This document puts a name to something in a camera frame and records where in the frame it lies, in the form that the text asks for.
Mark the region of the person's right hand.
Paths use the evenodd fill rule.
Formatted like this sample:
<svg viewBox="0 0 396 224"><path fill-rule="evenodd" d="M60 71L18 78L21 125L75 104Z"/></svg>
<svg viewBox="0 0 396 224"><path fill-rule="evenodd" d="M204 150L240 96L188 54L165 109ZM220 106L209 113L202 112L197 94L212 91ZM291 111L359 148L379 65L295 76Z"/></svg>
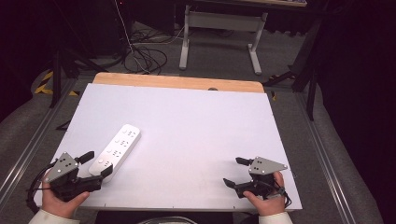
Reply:
<svg viewBox="0 0 396 224"><path fill-rule="evenodd" d="M261 217L268 217L285 211L285 197L275 194L266 200L262 200L250 191L244 191L243 195L253 204Z"/></svg>

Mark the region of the person's left sleeve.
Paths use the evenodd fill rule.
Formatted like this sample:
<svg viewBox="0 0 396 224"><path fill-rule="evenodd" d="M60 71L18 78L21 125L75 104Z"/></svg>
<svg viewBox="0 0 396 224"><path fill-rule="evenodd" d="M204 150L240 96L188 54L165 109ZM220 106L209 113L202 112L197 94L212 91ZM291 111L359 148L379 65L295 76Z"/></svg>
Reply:
<svg viewBox="0 0 396 224"><path fill-rule="evenodd" d="M59 217L40 209L28 224L80 224L79 220Z"/></svg>

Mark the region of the person's left hand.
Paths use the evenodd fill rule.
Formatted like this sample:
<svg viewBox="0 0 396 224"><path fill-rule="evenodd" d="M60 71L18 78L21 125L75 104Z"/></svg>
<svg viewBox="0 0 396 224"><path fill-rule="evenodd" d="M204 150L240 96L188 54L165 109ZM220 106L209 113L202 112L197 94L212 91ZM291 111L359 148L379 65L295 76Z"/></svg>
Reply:
<svg viewBox="0 0 396 224"><path fill-rule="evenodd" d="M42 209L57 217L72 218L75 211L89 198L88 191L80 193L69 202L58 199L50 189L50 184L42 181Z"/></svg>

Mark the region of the white board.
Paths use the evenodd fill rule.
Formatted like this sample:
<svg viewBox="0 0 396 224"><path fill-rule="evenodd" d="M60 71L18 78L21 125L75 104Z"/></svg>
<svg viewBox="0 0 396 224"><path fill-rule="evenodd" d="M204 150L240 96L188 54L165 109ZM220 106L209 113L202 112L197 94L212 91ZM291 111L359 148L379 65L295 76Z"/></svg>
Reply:
<svg viewBox="0 0 396 224"><path fill-rule="evenodd" d="M288 161L264 93L104 84L87 86L54 154L101 153L125 124L141 137L86 208L250 211L224 184L250 179L236 158Z"/></svg>

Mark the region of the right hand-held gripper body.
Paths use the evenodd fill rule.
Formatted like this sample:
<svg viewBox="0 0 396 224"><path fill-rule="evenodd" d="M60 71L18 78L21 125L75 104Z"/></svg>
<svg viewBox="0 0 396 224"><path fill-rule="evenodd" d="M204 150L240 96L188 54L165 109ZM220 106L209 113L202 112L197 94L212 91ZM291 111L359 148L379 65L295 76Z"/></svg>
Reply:
<svg viewBox="0 0 396 224"><path fill-rule="evenodd" d="M274 173L287 170L288 166L262 157L256 157L253 160L253 163L248 166L248 174L251 176L251 180L246 183L236 184L234 190L237 196L244 198L244 191L250 191L256 196L262 196L264 199L274 197L276 193L284 196L286 190L276 182Z"/></svg>

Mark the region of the metal floor rail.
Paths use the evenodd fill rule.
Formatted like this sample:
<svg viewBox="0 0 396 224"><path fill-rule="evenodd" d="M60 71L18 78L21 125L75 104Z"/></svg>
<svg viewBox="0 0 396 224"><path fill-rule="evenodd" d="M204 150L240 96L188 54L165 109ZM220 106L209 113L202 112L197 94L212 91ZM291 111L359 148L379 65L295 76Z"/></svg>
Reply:
<svg viewBox="0 0 396 224"><path fill-rule="evenodd" d="M304 97L300 93L295 94L296 101L304 115L305 123L308 126L308 130L312 136L315 145L315 151L318 157L318 162L322 169L322 172L326 178L327 185L332 194L333 200L342 219L343 224L358 224L356 218L354 217L352 210L347 201L347 197L343 191L341 183L339 181L336 172L333 169L330 158L326 152L325 146L319 136L317 126L314 121L312 121L306 112L306 103Z"/></svg>
<svg viewBox="0 0 396 224"><path fill-rule="evenodd" d="M0 123L0 210L11 198L77 82L75 78L63 81L61 97L54 107L50 106L51 95L35 94Z"/></svg>

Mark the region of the wooden table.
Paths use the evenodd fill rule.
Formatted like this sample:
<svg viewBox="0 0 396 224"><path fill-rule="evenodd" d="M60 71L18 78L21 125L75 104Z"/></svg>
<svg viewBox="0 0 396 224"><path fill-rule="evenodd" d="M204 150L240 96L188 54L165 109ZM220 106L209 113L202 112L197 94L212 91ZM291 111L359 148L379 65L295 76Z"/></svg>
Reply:
<svg viewBox="0 0 396 224"><path fill-rule="evenodd" d="M123 86L265 93L264 87L260 82L257 81L200 77L172 77L101 72L95 76L93 83Z"/></svg>

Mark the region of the person's right sleeve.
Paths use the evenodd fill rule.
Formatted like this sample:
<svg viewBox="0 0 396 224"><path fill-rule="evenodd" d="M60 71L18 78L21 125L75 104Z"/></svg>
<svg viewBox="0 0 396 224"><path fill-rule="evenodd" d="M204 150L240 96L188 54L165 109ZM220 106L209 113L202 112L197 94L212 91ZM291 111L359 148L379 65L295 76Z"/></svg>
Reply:
<svg viewBox="0 0 396 224"><path fill-rule="evenodd" d="M259 224L293 224L287 212L270 216L259 216Z"/></svg>

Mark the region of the white power strip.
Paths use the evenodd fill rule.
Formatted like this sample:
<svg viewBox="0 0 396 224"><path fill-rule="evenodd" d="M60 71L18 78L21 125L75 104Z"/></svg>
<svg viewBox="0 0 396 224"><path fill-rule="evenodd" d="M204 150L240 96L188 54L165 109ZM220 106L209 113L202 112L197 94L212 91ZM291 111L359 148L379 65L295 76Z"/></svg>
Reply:
<svg viewBox="0 0 396 224"><path fill-rule="evenodd" d="M140 137L141 131L137 127L124 124L90 166L89 173L99 175L108 166L113 165L113 173L104 178L104 182L109 182L127 159Z"/></svg>

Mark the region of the person's sleeve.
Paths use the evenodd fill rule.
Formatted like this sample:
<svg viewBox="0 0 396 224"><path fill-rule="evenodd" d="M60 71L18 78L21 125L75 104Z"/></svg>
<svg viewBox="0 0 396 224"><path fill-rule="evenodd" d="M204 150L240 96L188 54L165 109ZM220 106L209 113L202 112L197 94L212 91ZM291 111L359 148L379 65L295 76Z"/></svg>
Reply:
<svg viewBox="0 0 396 224"><path fill-rule="evenodd" d="M79 220L59 217L40 209L28 224L80 224Z"/></svg>
<svg viewBox="0 0 396 224"><path fill-rule="evenodd" d="M270 216L259 216L259 224L293 224L287 212Z"/></svg>

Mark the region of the black tripod stand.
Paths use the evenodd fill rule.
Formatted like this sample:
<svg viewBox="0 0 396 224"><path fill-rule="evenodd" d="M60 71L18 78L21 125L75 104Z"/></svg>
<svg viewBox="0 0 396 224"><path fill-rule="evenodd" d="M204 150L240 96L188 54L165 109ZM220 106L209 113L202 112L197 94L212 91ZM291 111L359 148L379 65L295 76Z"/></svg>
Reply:
<svg viewBox="0 0 396 224"><path fill-rule="evenodd" d="M290 70L278 77L272 77L263 83L264 87L270 87L286 80L287 78L295 77L294 82L291 85L291 89L294 92L302 92L305 86L309 85L305 111L310 120L314 119L313 108L318 81L314 70L315 60L313 59L313 49L316 44L321 24L322 19L315 19L294 60L294 63L290 66Z"/></svg>
<svg viewBox="0 0 396 224"><path fill-rule="evenodd" d="M96 72L105 72L106 69L78 51L78 48L83 47L83 45L57 0L49 0L48 7L52 15L48 24L52 33L51 44L53 51L53 94L50 108L54 108L64 96L62 72L65 73L67 78L78 78L79 70L77 62L85 64L90 70Z"/></svg>

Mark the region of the yellow black floor tape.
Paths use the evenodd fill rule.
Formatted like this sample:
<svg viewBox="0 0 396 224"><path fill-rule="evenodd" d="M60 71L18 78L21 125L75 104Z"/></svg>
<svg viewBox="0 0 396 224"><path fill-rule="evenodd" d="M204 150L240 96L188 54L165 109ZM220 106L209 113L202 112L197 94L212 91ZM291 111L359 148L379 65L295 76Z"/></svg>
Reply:
<svg viewBox="0 0 396 224"><path fill-rule="evenodd" d="M52 95L53 94L53 89L50 89L50 80L53 77L53 72L48 71L46 75L41 79L40 83L38 84L37 88L35 89L35 94L48 94Z"/></svg>

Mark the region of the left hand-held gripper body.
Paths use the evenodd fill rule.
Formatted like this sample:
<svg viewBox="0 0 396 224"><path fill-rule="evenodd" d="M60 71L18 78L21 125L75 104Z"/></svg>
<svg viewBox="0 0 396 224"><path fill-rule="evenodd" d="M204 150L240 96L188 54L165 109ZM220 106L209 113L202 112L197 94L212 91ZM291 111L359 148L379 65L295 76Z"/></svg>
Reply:
<svg viewBox="0 0 396 224"><path fill-rule="evenodd" d="M103 178L100 175L78 177L79 166L80 163L67 152L62 153L51 166L44 181L50 184L50 189L58 199L69 202L82 192L101 188Z"/></svg>

